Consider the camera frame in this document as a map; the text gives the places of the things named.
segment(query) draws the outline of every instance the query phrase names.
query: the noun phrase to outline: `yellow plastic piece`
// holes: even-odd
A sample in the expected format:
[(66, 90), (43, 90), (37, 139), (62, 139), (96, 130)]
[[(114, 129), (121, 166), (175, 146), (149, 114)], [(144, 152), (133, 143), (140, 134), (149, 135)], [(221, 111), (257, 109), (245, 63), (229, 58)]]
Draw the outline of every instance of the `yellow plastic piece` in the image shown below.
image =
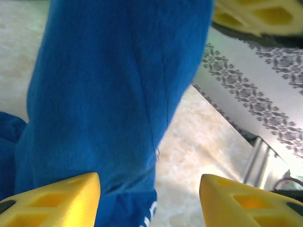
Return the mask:
[(303, 227), (299, 201), (219, 176), (202, 175), (200, 200), (206, 227)]
[(97, 173), (79, 175), (1, 201), (0, 227), (93, 227), (100, 198)]
[(259, 37), (302, 35), (303, 4), (299, 0), (215, 0), (213, 21)]

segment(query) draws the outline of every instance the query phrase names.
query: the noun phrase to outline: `blue pants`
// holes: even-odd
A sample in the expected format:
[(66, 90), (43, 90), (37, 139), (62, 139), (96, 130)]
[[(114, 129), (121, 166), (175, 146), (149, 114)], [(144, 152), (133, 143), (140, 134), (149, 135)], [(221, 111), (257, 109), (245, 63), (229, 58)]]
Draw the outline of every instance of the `blue pants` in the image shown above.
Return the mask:
[(212, 0), (51, 0), (29, 123), (0, 114), (0, 199), (98, 172), (95, 226), (146, 227), (155, 150), (202, 59), (212, 9)]

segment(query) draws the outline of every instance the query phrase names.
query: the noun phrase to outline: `floral pattern border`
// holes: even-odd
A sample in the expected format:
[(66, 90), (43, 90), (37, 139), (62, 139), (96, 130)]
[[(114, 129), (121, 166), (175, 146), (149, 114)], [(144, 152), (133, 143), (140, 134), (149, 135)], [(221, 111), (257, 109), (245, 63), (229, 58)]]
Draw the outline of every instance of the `floral pattern border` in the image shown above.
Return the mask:
[(303, 95), (303, 50), (281, 49), (261, 47), (247, 43), (249, 48), (255, 50), (259, 58), (264, 58), (265, 63), (271, 65), (272, 69), (288, 80), (288, 84)]
[(273, 102), (265, 97), (258, 87), (250, 83), (240, 70), (230, 64), (225, 56), (215, 50), (211, 43), (206, 45), (202, 66), (208, 69), (208, 72), (216, 77), (216, 80), (229, 90), (251, 115), (262, 122), (280, 143), (303, 161), (303, 130), (281, 112), (279, 107), (274, 106)]

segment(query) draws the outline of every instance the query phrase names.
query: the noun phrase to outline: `beige tile floor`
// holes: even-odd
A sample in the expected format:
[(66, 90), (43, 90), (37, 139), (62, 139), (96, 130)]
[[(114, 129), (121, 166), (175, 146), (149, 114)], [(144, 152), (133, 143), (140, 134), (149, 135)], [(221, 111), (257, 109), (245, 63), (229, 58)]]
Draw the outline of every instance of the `beige tile floor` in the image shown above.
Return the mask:
[[(26, 91), (47, 9), (44, 1), (0, 1), (0, 111), (25, 120)], [(239, 180), (251, 146), (190, 87), (159, 149), (159, 201), (151, 227), (203, 227), (201, 175)]]

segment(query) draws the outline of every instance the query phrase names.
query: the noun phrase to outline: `floor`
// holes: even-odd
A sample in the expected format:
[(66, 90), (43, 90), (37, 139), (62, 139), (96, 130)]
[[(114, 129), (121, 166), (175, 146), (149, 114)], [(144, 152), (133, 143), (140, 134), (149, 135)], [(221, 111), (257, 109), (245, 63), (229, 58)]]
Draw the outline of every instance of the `floor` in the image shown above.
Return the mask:
[[(47, 12), (44, 1), (0, 1), (0, 111), (27, 120), (26, 91)], [(202, 174), (240, 180), (252, 146), (189, 87), (161, 145), (151, 227), (203, 227)]]

